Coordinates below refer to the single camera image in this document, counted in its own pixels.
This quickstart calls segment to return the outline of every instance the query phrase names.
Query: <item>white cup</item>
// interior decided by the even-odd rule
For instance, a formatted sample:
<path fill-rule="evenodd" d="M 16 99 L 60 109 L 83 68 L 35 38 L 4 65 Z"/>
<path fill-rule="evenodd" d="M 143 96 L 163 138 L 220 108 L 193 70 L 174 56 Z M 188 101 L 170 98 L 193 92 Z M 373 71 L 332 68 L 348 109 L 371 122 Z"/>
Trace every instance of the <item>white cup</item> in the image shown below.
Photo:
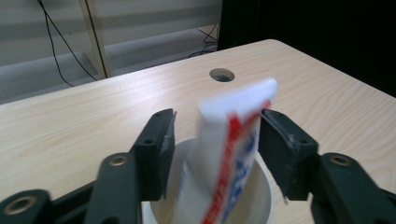
<path fill-rule="evenodd" d="M 171 222 L 183 161 L 195 144 L 196 138 L 184 139 L 176 144 L 168 177 L 166 199 L 143 204 L 144 224 L 167 224 Z M 255 160 L 245 188 L 225 223 L 270 223 L 273 208 L 274 197 L 267 173 L 262 167 L 262 164 Z"/>

